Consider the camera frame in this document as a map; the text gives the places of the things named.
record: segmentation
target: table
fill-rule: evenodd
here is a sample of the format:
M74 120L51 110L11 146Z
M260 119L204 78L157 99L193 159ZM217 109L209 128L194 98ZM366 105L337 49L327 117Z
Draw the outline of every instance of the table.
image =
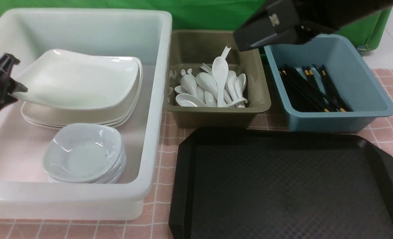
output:
M393 100L393 70L372 70ZM272 107L257 115L250 129L286 131L275 87L270 85ZM134 221L63 221L0 219L0 239L172 239L168 227L178 145L194 129L180 129L171 113L161 122L157 167L152 192L142 216ZM393 116L378 118L357 135L393 156Z

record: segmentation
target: stacked bowls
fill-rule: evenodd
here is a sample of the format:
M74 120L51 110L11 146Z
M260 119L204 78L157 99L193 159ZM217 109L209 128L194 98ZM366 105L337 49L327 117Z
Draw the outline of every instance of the stacked bowls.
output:
M115 183L125 164L120 133L98 124L64 127L43 157L43 169L53 183Z

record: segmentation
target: blue bin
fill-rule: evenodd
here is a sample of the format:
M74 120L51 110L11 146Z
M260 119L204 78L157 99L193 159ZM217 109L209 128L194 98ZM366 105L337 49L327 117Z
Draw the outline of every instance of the blue bin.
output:
M393 102L347 38L320 35L304 45L264 48L290 131L357 133L378 117L393 114ZM325 65L342 99L354 112L298 112L289 101L278 67ZM312 67L324 92L321 76Z

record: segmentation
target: ceramic spoon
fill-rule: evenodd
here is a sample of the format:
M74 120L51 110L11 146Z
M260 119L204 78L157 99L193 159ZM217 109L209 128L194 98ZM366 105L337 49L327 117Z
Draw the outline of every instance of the ceramic spoon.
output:
M183 86L176 86L174 88L174 91L176 92L176 94L189 94L189 92L187 92L187 90L185 90Z
M236 106L237 104L242 104L243 102L247 103L248 100L246 100L245 98L240 98L238 100L234 100L233 102L227 104L226 107L233 107Z
M229 71L227 74L227 80L226 80L226 90L232 97L232 100L237 100L240 97L238 97L238 94L236 94L236 89L235 89L235 81L237 80L236 78L236 73L234 71Z
M175 101L179 106L185 107L209 107L201 100L190 94L180 94L175 97Z
M169 79L170 80L175 80L177 78L177 72L174 71L174 74L172 71L169 72Z
M230 95L228 94L227 91L224 91L224 90L223 90L223 96L224 96L224 101L225 101L227 104L229 104L229 103L231 103L231 102L233 101L232 98L230 97Z
M192 69L188 69L187 74L192 76L196 81L196 77L193 76L193 74L192 74ZM203 103L205 103L205 97L204 97L205 91L201 86L198 86L198 85L196 86L196 94L198 96L198 99L201 100Z
M241 86L240 80L235 81L235 89L236 89L236 94L238 95L238 97L244 99L244 97L242 96L242 86ZM245 105L241 103L238 105L238 108L245 108Z
M244 73L238 76L238 80L241 82L242 85L242 92L245 91L246 88L246 75Z
M167 103L170 103L170 98L172 97L173 93L173 88L169 87L168 88L168 94L167 94Z
M229 72L229 66L227 65L227 61L221 56L217 57L213 62L213 77L217 83L217 99L221 99L224 97L224 86L227 80L227 74ZM223 101L217 101L217 107L223 107Z
M231 47L225 47L222 53L222 58L226 59L227 55L229 54L229 51L231 50Z
M209 91L205 91L204 97L205 97L205 103L208 106L217 107L217 100L214 98L213 94L211 94Z
M201 69L207 72L208 74L212 74L213 72L213 70L208 65L205 65L205 63L202 63Z
M217 101L219 101L218 97L218 88L216 81L212 76L210 76L208 73L201 72L196 76L196 83L198 83L199 86L201 86L204 90L210 92Z
M184 77L180 79L180 85L191 95L198 97L196 81L192 76L184 75Z

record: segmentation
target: plastic bin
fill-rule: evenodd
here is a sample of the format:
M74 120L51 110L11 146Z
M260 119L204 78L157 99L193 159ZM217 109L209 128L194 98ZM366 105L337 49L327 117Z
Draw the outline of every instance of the plastic bin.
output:
M264 48L291 131L356 133L378 117L393 114L393 103L365 61L339 35L320 35L304 45L272 45ZM354 112L298 112L289 101L278 67L288 64L325 65L343 100ZM315 78L324 91L321 77Z
M21 63L15 78L47 50L135 56L142 89L118 131L127 154L115 184L49 183L42 158L56 130L23 120L21 101L0 112L0 218L134 220L151 192L168 69L172 18L129 9L13 9L0 18L0 56Z
M263 65L258 50L239 52L231 31L177 30L171 35L169 69L177 72L177 78L167 76L165 97L169 86L180 85L181 69L193 70L196 76L202 63L212 65L225 46L231 47L227 56L229 69L236 74L245 73L247 86L244 97L248 99L246 108L199 108L175 105L175 94L169 102L164 100L166 110L172 112L179 127L248 127L253 118L270 108L271 101Z

